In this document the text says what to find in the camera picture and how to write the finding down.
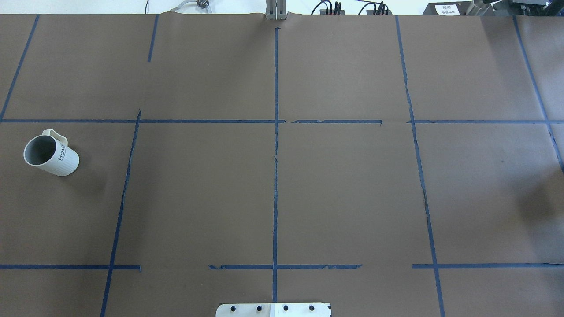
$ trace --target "white label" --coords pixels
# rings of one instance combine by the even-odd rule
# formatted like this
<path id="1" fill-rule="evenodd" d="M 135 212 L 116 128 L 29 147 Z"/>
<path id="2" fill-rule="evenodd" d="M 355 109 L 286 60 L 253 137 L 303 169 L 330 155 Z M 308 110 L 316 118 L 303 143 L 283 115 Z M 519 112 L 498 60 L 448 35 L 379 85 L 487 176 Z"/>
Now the white label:
<path id="1" fill-rule="evenodd" d="M 438 15 L 460 15 L 456 5 L 436 5 L 435 10 Z"/>

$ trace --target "metal bracket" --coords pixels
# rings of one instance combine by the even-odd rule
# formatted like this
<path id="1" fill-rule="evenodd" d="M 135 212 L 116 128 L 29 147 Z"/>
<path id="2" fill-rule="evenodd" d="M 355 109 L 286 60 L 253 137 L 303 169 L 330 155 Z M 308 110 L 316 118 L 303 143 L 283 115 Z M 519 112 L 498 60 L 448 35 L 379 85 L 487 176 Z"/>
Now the metal bracket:
<path id="1" fill-rule="evenodd" d="M 286 20 L 286 0 L 266 0 L 267 20 Z"/>
<path id="2" fill-rule="evenodd" d="M 217 307 L 215 317 L 331 317 L 331 304 L 222 304 Z"/>

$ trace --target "white background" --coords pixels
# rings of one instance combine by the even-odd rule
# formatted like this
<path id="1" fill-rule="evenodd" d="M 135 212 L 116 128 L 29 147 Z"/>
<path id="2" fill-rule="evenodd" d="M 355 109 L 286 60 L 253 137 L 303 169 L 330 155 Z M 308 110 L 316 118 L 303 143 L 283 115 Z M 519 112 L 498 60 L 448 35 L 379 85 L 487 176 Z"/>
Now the white background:
<path id="1" fill-rule="evenodd" d="M 149 0 L 148 12 L 157 14 L 175 8 L 182 0 Z M 146 0 L 0 0 L 0 14 L 142 14 Z M 213 13 L 251 13 L 266 11 L 266 0 L 209 0 Z M 358 14 L 365 3 L 343 0 L 347 14 Z M 310 14 L 318 0 L 287 0 L 287 10 Z M 429 0 L 385 0 L 396 15 L 421 15 Z M 183 13 L 205 13 L 194 4 L 179 10 Z"/>

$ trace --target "blue tape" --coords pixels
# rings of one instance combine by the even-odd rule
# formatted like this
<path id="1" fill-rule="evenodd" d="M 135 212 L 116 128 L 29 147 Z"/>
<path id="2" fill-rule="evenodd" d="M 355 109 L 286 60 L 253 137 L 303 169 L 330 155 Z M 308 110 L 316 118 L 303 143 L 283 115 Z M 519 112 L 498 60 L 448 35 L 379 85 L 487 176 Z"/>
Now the blue tape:
<path id="1" fill-rule="evenodd" d="M 20 74 L 21 66 L 24 64 L 25 55 L 28 53 L 29 44 L 32 42 L 33 33 L 35 33 L 35 29 L 37 27 L 38 21 L 39 21 L 39 14 L 36 15 L 36 19 L 33 22 L 32 30 L 29 32 L 28 41 L 25 43 L 24 51 L 21 53 L 20 63 L 17 65 L 16 73 L 14 74 L 14 78 L 12 79 L 12 84 L 10 85 L 10 89 L 8 90 L 8 94 L 6 95 L 6 100 L 4 101 L 4 106 L 2 107 L 2 111 L 0 112 L 0 122 L 2 122 L 4 119 L 4 114 L 6 113 L 6 109 L 8 108 L 8 103 L 10 103 L 12 92 L 14 91 L 14 87 L 16 86 L 17 77 Z"/>
<path id="2" fill-rule="evenodd" d="M 414 264 L 412 268 L 529 268 L 549 267 L 564 268 L 564 263 L 453 263 L 453 264 Z"/>
<path id="3" fill-rule="evenodd" d="M 544 120 L 415 120 L 416 124 L 545 124 Z"/>
<path id="4" fill-rule="evenodd" d="M 127 186 L 129 185 L 129 176 L 131 174 L 131 161 L 133 159 L 133 151 L 135 150 L 135 143 L 137 142 L 137 133 L 139 132 L 140 119 L 141 119 L 141 110 L 137 114 L 137 122 L 135 124 L 135 130 L 133 132 L 133 141 L 131 141 L 131 151 L 129 152 L 129 161 L 127 162 L 127 172 L 125 174 L 124 191 L 121 194 L 120 212 L 117 216 L 116 233 L 114 234 L 113 237 L 112 255 L 110 256 L 110 260 L 109 260 L 108 277 L 106 278 L 106 286 L 104 290 L 104 298 L 102 299 L 102 310 L 100 311 L 100 317 L 105 316 L 105 309 L 106 309 L 106 305 L 108 304 L 109 287 L 112 282 L 112 271 L 114 269 L 114 263 L 116 261 L 117 243 L 120 238 L 121 221 L 124 216 L 125 194 L 127 193 Z"/>
<path id="5" fill-rule="evenodd" d="M 529 72 L 529 76 L 531 77 L 533 88 L 535 89 L 536 98 L 540 104 L 540 110 L 542 111 L 544 121 L 547 124 L 548 134 L 550 135 L 550 140 L 552 141 L 552 147 L 554 148 L 554 151 L 556 153 L 556 158 L 558 159 L 558 163 L 560 164 L 560 170 L 564 174 L 564 162 L 562 162 L 562 155 L 560 154 L 560 149 L 558 148 L 558 144 L 556 143 L 556 139 L 554 138 L 554 132 L 552 131 L 552 127 L 550 126 L 547 110 L 545 109 L 543 99 L 540 96 L 539 87 L 536 84 L 535 76 L 532 73 L 531 64 L 529 63 L 527 52 L 525 51 L 525 46 L 523 45 L 523 39 L 521 38 L 521 31 L 519 30 L 519 24 L 517 23 L 516 16 L 513 16 L 513 25 L 515 26 L 515 32 L 517 33 L 517 40 L 519 40 L 521 53 L 523 53 L 523 58 L 525 59 L 525 64 L 527 65 L 527 70 Z"/>
<path id="6" fill-rule="evenodd" d="M 134 124 L 137 120 L 120 119 L 5 119 L 6 123 L 87 123 L 87 124 Z M 215 119 L 142 119 L 142 124 L 273 124 L 275 120 L 215 120 Z"/>
<path id="7" fill-rule="evenodd" d="M 382 124 L 382 120 L 295 120 L 293 124 Z"/>
<path id="8" fill-rule="evenodd" d="M 274 217 L 272 220 L 272 302 L 278 301 L 278 32 L 274 30 Z"/>
<path id="9" fill-rule="evenodd" d="M 149 57 L 147 62 L 151 62 L 153 58 L 153 46 L 155 45 L 155 36 L 157 35 L 157 25 L 158 25 L 158 14 L 155 15 L 155 24 L 153 25 L 153 36 L 151 37 L 151 46 L 149 47 Z"/>
<path id="10" fill-rule="evenodd" d="M 219 267 L 209 265 L 210 270 L 272 270 L 270 264 L 229 264 Z M 278 264 L 278 270 L 356 270 L 362 264 Z"/>
<path id="11" fill-rule="evenodd" d="M 423 190 L 423 199 L 425 201 L 425 214 L 427 216 L 427 232 L 429 235 L 429 244 L 431 247 L 431 256 L 433 258 L 434 273 L 435 273 L 435 285 L 437 286 L 437 298 L 439 301 L 439 311 L 441 317 L 444 317 L 444 303 L 443 303 L 443 292 L 440 287 L 440 277 L 439 269 L 437 268 L 437 253 L 435 251 L 435 241 L 433 238 L 433 227 L 431 225 L 431 214 L 429 212 L 429 203 L 427 201 L 427 189 L 425 187 L 425 177 L 423 176 L 423 165 L 421 163 L 421 155 L 419 152 L 419 144 L 417 142 L 417 131 L 415 128 L 415 116 L 413 115 L 413 105 L 411 103 L 411 96 L 409 95 L 409 89 L 407 85 L 407 68 L 406 68 L 406 58 L 403 52 L 402 44 L 402 33 L 399 27 L 399 18 L 395 16 L 395 26 L 398 32 L 398 43 L 399 43 L 399 54 L 402 59 L 402 69 L 403 69 L 403 81 L 406 87 L 406 97 L 407 103 L 409 104 L 409 118 L 411 119 L 411 131 L 413 134 L 413 143 L 415 145 L 415 156 L 417 158 L 417 168 L 419 169 L 419 181 L 421 183 L 421 189 Z"/>
<path id="12" fill-rule="evenodd" d="M 68 265 L 68 264 L 0 264 L 0 270 L 107 270 L 109 265 Z M 141 265 L 116 265 L 114 270 L 136 270 Z"/>

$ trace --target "white mug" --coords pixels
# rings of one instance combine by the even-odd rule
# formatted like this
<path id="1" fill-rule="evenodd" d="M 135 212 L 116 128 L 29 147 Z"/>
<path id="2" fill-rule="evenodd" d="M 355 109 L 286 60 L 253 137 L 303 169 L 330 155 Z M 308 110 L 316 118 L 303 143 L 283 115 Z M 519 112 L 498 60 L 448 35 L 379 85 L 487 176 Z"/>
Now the white mug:
<path id="1" fill-rule="evenodd" d="M 78 154 L 68 147 L 67 138 L 53 129 L 44 130 L 24 148 L 24 160 L 57 176 L 67 176 L 78 167 Z"/>

